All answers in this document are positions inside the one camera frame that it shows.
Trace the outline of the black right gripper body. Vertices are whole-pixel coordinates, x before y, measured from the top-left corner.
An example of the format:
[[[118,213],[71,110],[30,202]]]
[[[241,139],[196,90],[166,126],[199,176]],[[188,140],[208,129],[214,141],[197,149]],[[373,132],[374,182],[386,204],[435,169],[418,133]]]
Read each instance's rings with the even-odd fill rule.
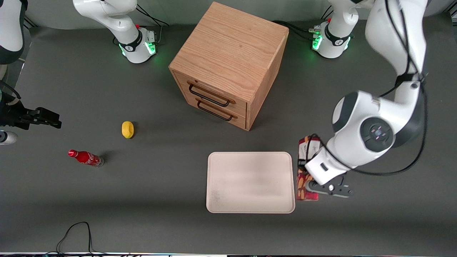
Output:
[[[29,111],[21,101],[1,101],[0,126],[28,130],[31,124],[37,124],[35,119],[29,115]]]

